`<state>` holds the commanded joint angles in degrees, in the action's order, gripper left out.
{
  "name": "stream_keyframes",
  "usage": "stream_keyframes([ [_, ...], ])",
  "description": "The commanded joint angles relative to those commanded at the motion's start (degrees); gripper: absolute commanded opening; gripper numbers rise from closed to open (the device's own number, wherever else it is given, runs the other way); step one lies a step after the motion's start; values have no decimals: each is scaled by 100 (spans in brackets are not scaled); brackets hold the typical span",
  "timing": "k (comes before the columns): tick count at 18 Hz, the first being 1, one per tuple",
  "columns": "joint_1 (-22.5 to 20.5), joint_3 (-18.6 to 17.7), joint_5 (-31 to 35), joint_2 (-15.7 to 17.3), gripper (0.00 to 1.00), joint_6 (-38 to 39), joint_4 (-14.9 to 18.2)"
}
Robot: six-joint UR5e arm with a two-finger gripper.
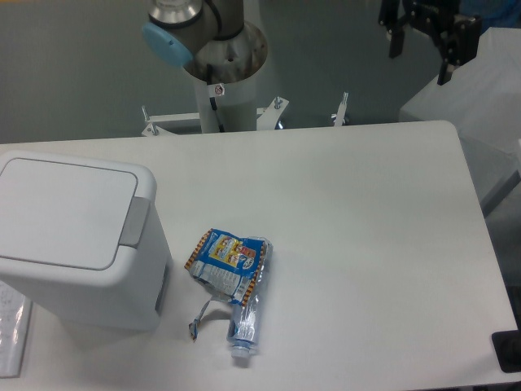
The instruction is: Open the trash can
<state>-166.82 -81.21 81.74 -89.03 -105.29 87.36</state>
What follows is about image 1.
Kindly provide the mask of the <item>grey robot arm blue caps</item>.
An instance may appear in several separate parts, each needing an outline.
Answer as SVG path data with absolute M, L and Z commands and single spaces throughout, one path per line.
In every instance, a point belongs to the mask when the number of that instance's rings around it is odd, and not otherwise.
M 166 64 L 208 85 L 255 75 L 265 64 L 265 35 L 244 19 L 241 1 L 151 1 L 142 36 Z M 477 55 L 483 20 L 460 12 L 458 1 L 383 1 L 379 25 L 390 39 L 389 56 L 401 54 L 405 28 L 426 34 L 442 60 L 438 84 Z

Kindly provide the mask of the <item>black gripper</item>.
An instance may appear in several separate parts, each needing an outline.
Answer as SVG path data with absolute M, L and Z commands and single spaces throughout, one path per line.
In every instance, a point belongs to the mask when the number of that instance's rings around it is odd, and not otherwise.
M 378 22 L 390 37 L 390 59 L 403 51 L 406 26 L 430 37 L 446 33 L 440 42 L 439 86 L 449 82 L 456 69 L 476 57 L 482 18 L 459 15 L 459 1 L 403 1 L 404 13 L 399 15 L 401 4 L 398 0 L 382 0 L 380 4 Z

